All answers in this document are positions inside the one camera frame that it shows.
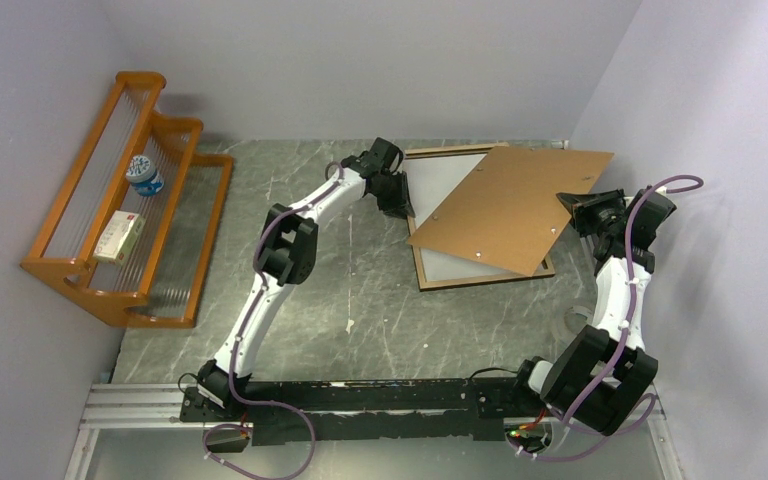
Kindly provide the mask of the landscape photo print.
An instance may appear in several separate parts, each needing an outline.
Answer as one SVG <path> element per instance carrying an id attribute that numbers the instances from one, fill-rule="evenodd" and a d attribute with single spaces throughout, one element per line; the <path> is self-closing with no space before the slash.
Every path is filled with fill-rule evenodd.
<path id="1" fill-rule="evenodd" d="M 524 261 L 513 258 L 517 249 L 505 243 L 503 215 L 492 205 L 492 201 L 499 197 L 495 194 L 488 199 L 482 196 L 501 175 L 485 172 L 482 161 L 439 207 L 440 221 L 421 227 L 413 235 L 409 233 L 408 243 L 411 248 L 426 247 L 461 258 L 481 252 L 482 261 L 487 265 L 529 275 L 548 251 L 539 244 L 536 249 L 526 252 Z"/>

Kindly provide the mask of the brown backing board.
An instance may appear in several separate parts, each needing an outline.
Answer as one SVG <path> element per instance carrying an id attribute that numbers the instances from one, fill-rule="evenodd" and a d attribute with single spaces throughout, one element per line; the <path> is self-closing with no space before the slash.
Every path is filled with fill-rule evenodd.
<path id="1" fill-rule="evenodd" d="M 492 205 L 503 215 L 505 243 L 515 260 L 543 244 L 548 251 L 571 219 L 556 198 L 559 192 L 587 194 L 614 154 L 601 151 L 496 147 L 482 161 L 484 171 L 499 173 L 482 196 L 499 198 Z"/>

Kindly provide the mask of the wooden picture frame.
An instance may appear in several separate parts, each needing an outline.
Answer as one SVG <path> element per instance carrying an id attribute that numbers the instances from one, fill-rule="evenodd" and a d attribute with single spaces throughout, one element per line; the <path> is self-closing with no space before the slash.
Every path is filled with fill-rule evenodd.
<path id="1" fill-rule="evenodd" d="M 484 157 L 507 142 L 413 148 L 406 151 L 402 169 L 407 174 L 414 214 L 409 233 L 440 221 L 438 209 Z M 529 274 L 505 270 L 482 261 L 482 253 L 461 258 L 439 250 L 413 246 L 418 288 L 422 292 L 551 278 L 556 274 L 549 255 Z"/>

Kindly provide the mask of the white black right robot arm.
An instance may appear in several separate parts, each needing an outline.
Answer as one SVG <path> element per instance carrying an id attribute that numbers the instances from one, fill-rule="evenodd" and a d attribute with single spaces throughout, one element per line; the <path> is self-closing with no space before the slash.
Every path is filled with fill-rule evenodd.
<path id="1" fill-rule="evenodd" d="M 642 305 L 655 269 L 649 247 L 676 206 L 665 194 L 645 190 L 633 198 L 621 189 L 557 198 L 574 230 L 595 239 L 597 303 L 592 320 L 556 361 L 534 357 L 522 363 L 522 380 L 511 386 L 510 402 L 524 415 L 552 406 L 610 436 L 658 371 L 642 339 Z"/>

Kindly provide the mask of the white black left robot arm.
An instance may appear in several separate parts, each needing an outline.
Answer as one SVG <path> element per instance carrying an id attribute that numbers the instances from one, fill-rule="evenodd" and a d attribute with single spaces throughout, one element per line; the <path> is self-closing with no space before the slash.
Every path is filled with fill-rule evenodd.
<path id="1" fill-rule="evenodd" d="M 324 182 L 304 198 L 270 207 L 253 251 L 249 296 L 222 347 L 196 374 L 196 391 L 218 418 L 244 411 L 258 350 L 283 302 L 313 272 L 320 228 L 369 195 L 386 216 L 414 214 L 404 159 L 402 149 L 378 137 L 360 154 L 328 164 Z"/>

